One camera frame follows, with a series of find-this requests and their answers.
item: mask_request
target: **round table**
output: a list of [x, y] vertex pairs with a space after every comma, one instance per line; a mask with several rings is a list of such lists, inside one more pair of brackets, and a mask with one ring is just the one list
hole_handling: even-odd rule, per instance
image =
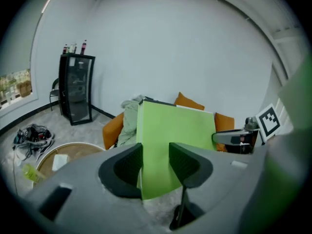
[[85, 157], [91, 154], [105, 151], [96, 145], [83, 143], [83, 142], [71, 142], [61, 146], [58, 146], [48, 152], [46, 156], [41, 160], [37, 166], [37, 170], [43, 174], [46, 178], [51, 177], [55, 172], [52, 171], [52, 165], [55, 154], [68, 155], [67, 163], [75, 159]]

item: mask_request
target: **wicker basket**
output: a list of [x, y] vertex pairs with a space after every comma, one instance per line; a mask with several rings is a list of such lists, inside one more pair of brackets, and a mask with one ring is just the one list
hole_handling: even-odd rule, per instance
[[29, 80], [18, 83], [16, 87], [19, 90], [19, 94], [21, 97], [26, 97], [31, 93], [31, 82]]

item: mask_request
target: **ceiling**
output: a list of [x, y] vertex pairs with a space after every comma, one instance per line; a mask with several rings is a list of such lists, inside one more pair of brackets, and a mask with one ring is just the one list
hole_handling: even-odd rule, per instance
[[277, 52], [273, 66], [282, 84], [310, 50], [301, 25], [284, 0], [225, 0], [246, 14]]

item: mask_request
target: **black baseboard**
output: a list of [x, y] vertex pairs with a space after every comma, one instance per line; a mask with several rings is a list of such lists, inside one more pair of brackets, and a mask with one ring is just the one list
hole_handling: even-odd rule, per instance
[[23, 120], [26, 120], [27, 118], [43, 111], [46, 110], [48, 108], [50, 108], [51, 106], [56, 106], [58, 105], [59, 101], [54, 101], [51, 102], [51, 104], [46, 104], [42, 107], [39, 107], [33, 111], [30, 111], [29, 113], [24, 114], [23, 116], [17, 118], [16, 120], [13, 120], [11, 123], [9, 123], [8, 125], [6, 125], [5, 127], [3, 127], [2, 129], [0, 129], [0, 136], [2, 136], [4, 133], [6, 133], [7, 131], [9, 131], [11, 128], [15, 127], [17, 124], [20, 124]]
[[92, 107], [94, 110], [98, 111], [99, 113], [101, 113], [101, 114], [103, 114], [103, 115], [107, 116], [108, 118], [113, 119], [113, 118], [115, 118], [115, 117], [116, 117], [116, 116], [113, 116], [113, 115], [111, 115], [111, 114], [109, 114], [109, 113], [107, 113], [107, 112], [103, 111], [102, 109], [97, 108], [97, 107], [96, 107], [96, 106], [94, 106], [94, 105], [91, 105], [91, 107]]

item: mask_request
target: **black cabinet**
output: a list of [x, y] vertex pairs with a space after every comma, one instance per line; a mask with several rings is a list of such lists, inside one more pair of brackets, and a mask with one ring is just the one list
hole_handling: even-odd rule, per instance
[[71, 125], [92, 121], [91, 82], [94, 61], [95, 57], [72, 53], [60, 56], [60, 109]]

